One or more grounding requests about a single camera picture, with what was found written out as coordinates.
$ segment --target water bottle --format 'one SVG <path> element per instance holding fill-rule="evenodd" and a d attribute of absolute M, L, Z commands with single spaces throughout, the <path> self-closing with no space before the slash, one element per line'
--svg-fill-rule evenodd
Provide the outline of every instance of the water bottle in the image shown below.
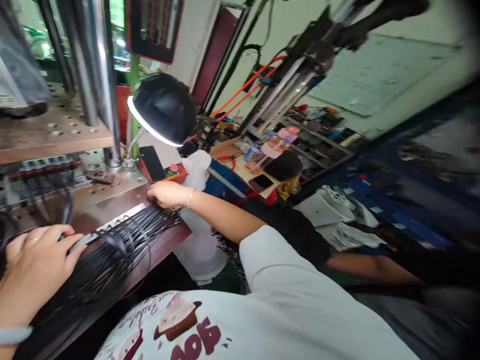
<path fill-rule="evenodd" d="M 282 128 L 260 147 L 260 153 L 251 158 L 246 164 L 246 169 L 252 174 L 258 174 L 273 160 L 277 159 L 297 139 L 299 128 L 288 126 Z"/>
<path fill-rule="evenodd" d="M 275 134 L 275 131 L 270 130 L 264 137 L 254 142 L 252 146 L 250 146 L 248 151 L 243 155 L 243 160 L 245 161 L 245 163 L 248 163 L 251 159 L 260 154 L 260 148 L 262 147 L 262 145 L 265 144 Z"/>

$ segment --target cake graphic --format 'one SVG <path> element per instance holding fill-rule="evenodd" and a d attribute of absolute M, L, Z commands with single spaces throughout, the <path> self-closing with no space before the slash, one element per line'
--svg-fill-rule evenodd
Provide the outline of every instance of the cake graphic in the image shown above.
<path fill-rule="evenodd" d="M 143 343 L 144 339 L 142 337 L 143 330 L 139 328 L 136 332 L 132 335 L 128 336 L 120 347 L 120 351 L 118 353 L 118 357 L 116 360 L 133 360 L 137 350 L 139 349 L 140 345 Z M 144 355 L 141 353 L 138 359 L 135 360 L 142 360 Z"/>
<path fill-rule="evenodd" d="M 166 339 L 171 342 L 193 328 L 197 324 L 195 311 L 200 305 L 201 301 L 187 302 L 182 299 L 181 293 L 177 293 L 166 306 L 160 323 L 155 328 L 153 340 L 165 334 Z"/>

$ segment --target hand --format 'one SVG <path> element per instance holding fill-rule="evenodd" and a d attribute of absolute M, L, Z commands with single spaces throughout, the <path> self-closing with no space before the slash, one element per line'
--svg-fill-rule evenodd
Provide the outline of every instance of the hand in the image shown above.
<path fill-rule="evenodd" d="M 84 235 L 70 225 L 37 227 L 6 247 L 7 270 L 0 282 L 0 328 L 27 326 L 60 289 L 87 248 L 67 251 Z"/>
<path fill-rule="evenodd" d="M 156 199 L 156 203 L 164 209 L 187 207 L 193 191 L 193 187 L 186 187 L 173 181 L 158 181 L 148 190 L 148 197 Z"/>

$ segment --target red pliers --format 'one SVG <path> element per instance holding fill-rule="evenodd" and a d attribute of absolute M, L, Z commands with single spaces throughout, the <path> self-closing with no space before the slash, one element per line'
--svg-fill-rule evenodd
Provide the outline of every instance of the red pliers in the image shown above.
<path fill-rule="evenodd" d="M 220 162 L 220 160 L 231 160 L 231 170 L 233 171 L 235 169 L 235 167 L 237 166 L 237 161 L 235 160 L 235 156 L 220 156 L 220 157 L 217 157 L 216 158 L 218 162 Z"/>

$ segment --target bundle of black wires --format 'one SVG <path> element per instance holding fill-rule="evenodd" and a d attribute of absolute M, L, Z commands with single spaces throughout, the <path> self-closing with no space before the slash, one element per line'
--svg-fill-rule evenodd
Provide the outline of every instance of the bundle of black wires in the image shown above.
<path fill-rule="evenodd" d="M 90 246 L 97 248 L 78 262 L 71 277 L 33 319 L 33 333 L 20 345 L 15 358 L 34 358 L 60 335 L 68 340 L 89 316 L 119 300 L 127 279 L 145 256 L 150 269 L 151 244 L 179 222 L 178 212 L 151 205 L 132 217 L 125 216 L 115 226 L 95 231 L 98 238 Z"/>
<path fill-rule="evenodd" d="M 70 224 L 74 213 L 74 193 L 75 193 L 75 163 L 64 163 L 60 170 L 50 170 L 43 168 L 41 171 L 23 172 L 22 180 L 28 197 L 33 208 L 33 214 L 41 221 L 41 225 L 52 225 L 53 223 Z M 48 183 L 47 186 L 42 186 L 42 182 Z M 61 194 L 63 199 L 63 213 L 61 220 L 53 218 L 54 211 L 50 208 L 45 195 L 57 191 Z M 40 196 L 41 203 L 46 213 L 42 213 L 37 205 L 35 197 Z"/>

